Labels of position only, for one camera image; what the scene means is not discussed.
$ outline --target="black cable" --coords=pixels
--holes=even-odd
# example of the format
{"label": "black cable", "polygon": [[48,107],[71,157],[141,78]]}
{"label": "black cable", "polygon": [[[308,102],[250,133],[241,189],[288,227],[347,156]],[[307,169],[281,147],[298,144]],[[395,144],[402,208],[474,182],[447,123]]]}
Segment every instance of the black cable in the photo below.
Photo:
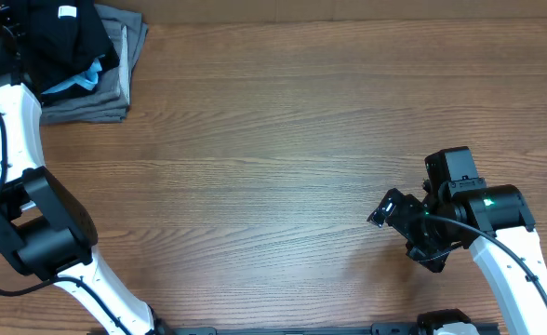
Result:
{"label": "black cable", "polygon": [[441,251],[438,255],[433,255],[429,257],[428,259],[422,259],[422,260],[416,260],[417,262],[426,262],[426,261],[434,261],[436,259],[440,259],[445,255],[448,255],[451,253],[451,251],[456,250],[458,248],[463,247],[463,244],[461,242],[458,242],[454,244],[453,246],[447,248],[446,250]]}
{"label": "black cable", "polygon": [[509,257],[511,257],[512,260],[514,260],[517,263],[517,265],[519,265],[519,267],[522,268],[522,270],[524,270],[524,272],[527,275],[527,280],[530,280],[532,283],[534,283],[534,286],[536,287],[536,290],[538,291],[538,293],[540,294],[540,297],[544,301],[544,305],[546,306],[546,309],[547,309],[547,295],[546,295],[546,292],[544,291],[544,288],[542,287],[542,284],[539,282],[538,277],[535,276],[534,273],[532,273],[532,270],[530,270],[527,267],[527,265],[524,263],[524,261],[522,261],[519,257],[517,257],[517,255],[515,255],[515,253],[511,249],[509,249],[507,246],[502,244],[501,241],[499,241],[497,238],[495,238],[495,237],[493,237],[493,236],[491,236],[491,235],[489,235],[489,234],[487,234],[487,233],[485,233],[481,230],[478,230],[478,229],[474,228],[473,226],[470,226],[466,223],[461,223],[459,221],[455,221],[455,220],[452,220],[452,219],[448,219],[448,218],[444,218],[444,217],[440,217],[440,216],[436,216],[436,215],[430,215],[430,214],[423,214],[423,215],[416,216],[416,219],[420,219],[420,218],[430,219],[430,220],[433,220],[433,221],[441,221],[443,223],[448,223],[448,224],[451,224],[451,225],[458,226],[461,229],[467,230],[469,232],[473,232],[473,233],[475,233],[479,236],[484,237],[485,239],[492,242],[495,246],[499,247]]}
{"label": "black cable", "polygon": [[[5,127],[5,121],[3,120],[3,115],[0,113],[0,130],[1,130],[1,178],[0,178],[0,198],[1,193],[3,192],[3,187],[5,187],[5,181],[7,179],[8,171],[8,154],[7,154],[7,129]],[[94,292],[86,283],[82,280],[70,278],[70,277],[54,277],[48,279],[42,283],[36,284],[30,288],[21,289],[18,291],[6,291],[0,288],[0,296],[4,297],[18,297],[24,294],[32,293],[37,291],[40,288],[45,288],[50,285],[59,282],[72,282],[76,284],[79,288],[84,289],[89,296],[96,301],[98,306],[106,313],[106,315],[114,322],[114,325],[123,330],[126,335],[132,335],[130,331],[121,323],[121,321],[108,309],[108,306],[100,299],[98,294]]]}

